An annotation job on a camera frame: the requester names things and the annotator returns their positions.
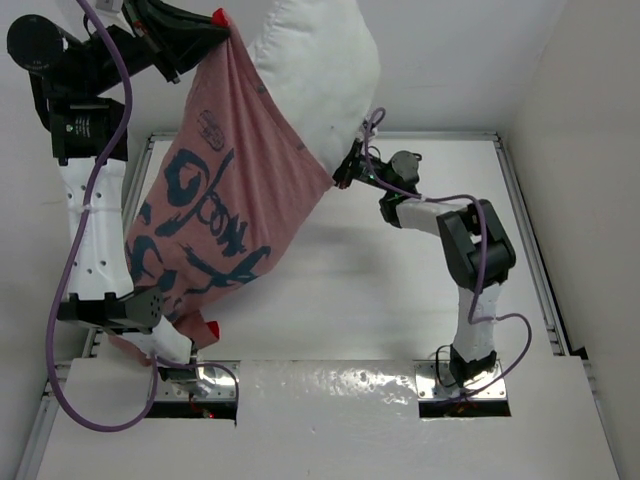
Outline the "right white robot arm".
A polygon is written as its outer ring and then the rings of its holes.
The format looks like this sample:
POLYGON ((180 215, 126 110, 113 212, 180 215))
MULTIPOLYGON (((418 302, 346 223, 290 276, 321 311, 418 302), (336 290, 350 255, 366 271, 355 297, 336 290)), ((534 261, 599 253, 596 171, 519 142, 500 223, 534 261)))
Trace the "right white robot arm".
POLYGON ((384 162, 369 153, 363 140, 356 140, 334 181, 340 189, 359 181, 383 190, 379 208, 387 224, 440 240, 449 275, 458 287, 449 371, 453 385, 463 388, 496 364, 496 305, 516 254, 491 202, 466 195, 435 200, 420 196, 420 161, 419 154, 401 150, 384 162))

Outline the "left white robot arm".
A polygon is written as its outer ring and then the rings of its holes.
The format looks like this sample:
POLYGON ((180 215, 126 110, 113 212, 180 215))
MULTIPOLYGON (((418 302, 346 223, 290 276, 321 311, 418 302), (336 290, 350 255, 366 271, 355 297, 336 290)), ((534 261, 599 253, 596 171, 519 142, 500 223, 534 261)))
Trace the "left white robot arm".
POLYGON ((36 14, 16 19, 7 50, 28 75, 38 116, 66 188, 71 250, 51 308, 58 322, 97 327, 164 364, 190 362, 192 343, 163 316, 158 288, 138 287, 124 251, 121 194, 134 75, 157 69, 176 83, 229 35, 223 18, 160 1, 127 1, 124 26, 98 25, 80 40, 36 14))

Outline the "white pillow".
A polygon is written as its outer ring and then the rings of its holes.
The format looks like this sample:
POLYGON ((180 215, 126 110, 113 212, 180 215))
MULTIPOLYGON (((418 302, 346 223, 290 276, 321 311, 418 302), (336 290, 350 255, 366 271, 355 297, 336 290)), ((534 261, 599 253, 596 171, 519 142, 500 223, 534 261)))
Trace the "white pillow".
POLYGON ((356 1, 276 1, 248 47, 279 111, 334 174, 373 103, 376 42, 356 1))

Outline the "red patterned pillowcase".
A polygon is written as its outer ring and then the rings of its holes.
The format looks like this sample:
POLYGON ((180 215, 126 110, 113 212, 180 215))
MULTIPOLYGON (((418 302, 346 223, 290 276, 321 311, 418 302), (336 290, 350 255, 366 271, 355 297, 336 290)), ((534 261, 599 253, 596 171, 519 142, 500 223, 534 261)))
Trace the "red patterned pillowcase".
POLYGON ((332 183, 231 27, 197 67, 180 129, 125 241, 134 285, 159 292, 159 325, 115 343, 180 364, 215 343, 201 310, 271 271, 332 183))

